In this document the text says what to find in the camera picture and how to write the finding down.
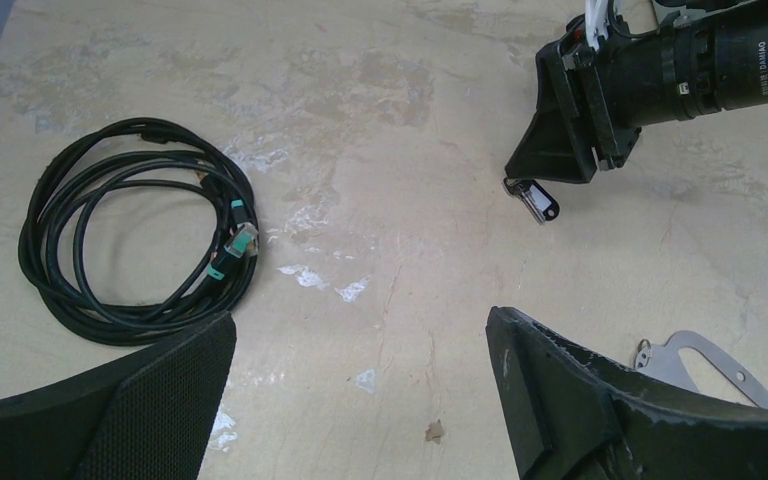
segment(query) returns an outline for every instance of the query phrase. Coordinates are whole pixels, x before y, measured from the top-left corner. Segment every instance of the black cable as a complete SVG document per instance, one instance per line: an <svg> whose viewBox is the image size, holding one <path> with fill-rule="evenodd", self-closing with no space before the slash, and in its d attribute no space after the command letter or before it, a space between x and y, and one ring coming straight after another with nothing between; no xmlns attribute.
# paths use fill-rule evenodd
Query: black cable
<svg viewBox="0 0 768 480"><path fill-rule="evenodd" d="M620 28L619 20L617 19L617 12L614 10L614 1L615 0L608 0L608 25L610 25L611 30L613 30L615 34L631 40L642 40L644 38L658 35L661 32L660 26L655 30L650 30L644 33L628 33L625 29Z"/></svg>
<svg viewBox="0 0 768 480"><path fill-rule="evenodd" d="M196 150L146 150L114 155L73 172L74 177L66 181L78 160L94 145L123 135L139 135L142 140L156 144L180 143ZM201 178L200 185L130 180L140 173L168 168L195 171ZM165 301L141 306L104 304L87 281L84 236L102 197L132 187L177 188L201 195L216 210L216 230L196 268ZM73 286L60 269L57 246L67 222L82 207L72 241L72 266L77 279L77 286ZM232 309L251 284L257 247L254 193L242 170L213 145L179 125L154 118L134 118L74 142L45 169L22 226L19 265L54 317L72 332L107 345L145 345Z"/></svg>

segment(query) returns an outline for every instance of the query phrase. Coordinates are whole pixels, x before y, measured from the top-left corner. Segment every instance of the white mark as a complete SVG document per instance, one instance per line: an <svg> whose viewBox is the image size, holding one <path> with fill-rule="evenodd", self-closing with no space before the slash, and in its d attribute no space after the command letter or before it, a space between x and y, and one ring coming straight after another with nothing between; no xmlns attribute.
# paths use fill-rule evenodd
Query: white mark
<svg viewBox="0 0 768 480"><path fill-rule="evenodd" d="M371 276L367 275L357 282L350 283L346 288L340 289L335 288L334 291L339 293L341 297L343 297L344 302L354 302L357 300L357 297L366 290L366 287L369 285L369 280L372 278Z"/></svg>
<svg viewBox="0 0 768 480"><path fill-rule="evenodd" d="M227 452L228 444L237 439L237 432L230 432L232 427L237 425L227 413L223 411L225 405L219 404L219 411L216 412L216 418L213 420L213 428L210 431L210 441L207 447L211 450L221 450Z"/></svg>
<svg viewBox="0 0 768 480"><path fill-rule="evenodd" d="M207 446L212 450L228 452L231 448L227 445L237 439L237 432L222 432L218 437L211 439Z"/></svg>
<svg viewBox="0 0 768 480"><path fill-rule="evenodd" d="M329 285L329 282L322 280L319 274L305 265L288 265L279 268L278 271L284 275L295 275L299 285L305 288L316 287L320 290L325 290L325 287Z"/></svg>
<svg viewBox="0 0 768 480"><path fill-rule="evenodd" d="M366 393L375 393L375 369L370 368L369 370L355 377L355 386Z"/></svg>
<svg viewBox="0 0 768 480"><path fill-rule="evenodd" d="M216 412L216 418L213 419L213 428L210 430L211 435L216 435L222 430L229 429L237 425L237 422L235 422L230 415L225 413L224 409L225 404L220 403L219 411Z"/></svg>
<svg viewBox="0 0 768 480"><path fill-rule="evenodd" d="M258 138L258 146L262 145L262 138L263 137ZM236 163L243 170L250 170L253 168L260 173L266 173L275 165L286 160L289 156L287 151L283 148L273 150L266 154L247 155L244 152L237 150L237 141L238 139L235 138L230 145L222 150L222 153L233 160L234 163Z"/></svg>
<svg viewBox="0 0 768 480"><path fill-rule="evenodd" d="M508 378L508 355L511 353L510 349L505 349L505 358L502 359L502 378Z"/></svg>
<svg viewBox="0 0 768 480"><path fill-rule="evenodd" d="M306 205L293 213L285 224L285 230L289 233L314 230L323 225L328 225L322 212L323 205Z"/></svg>

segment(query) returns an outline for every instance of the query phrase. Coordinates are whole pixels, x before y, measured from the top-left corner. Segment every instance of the metal bracket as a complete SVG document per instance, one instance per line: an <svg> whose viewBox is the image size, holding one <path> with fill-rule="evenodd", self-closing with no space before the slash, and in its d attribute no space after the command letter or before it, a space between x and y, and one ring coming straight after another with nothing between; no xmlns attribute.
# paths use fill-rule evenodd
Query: metal bracket
<svg viewBox="0 0 768 480"><path fill-rule="evenodd" d="M561 206L534 180L506 178L503 183L508 195L522 200L540 225L558 218Z"/></svg>
<svg viewBox="0 0 768 480"><path fill-rule="evenodd" d="M768 410L768 391L761 382L723 349L696 332L676 332L664 345L642 340L637 346L634 369L664 383L700 393L678 354L682 348L699 352L752 403Z"/></svg>

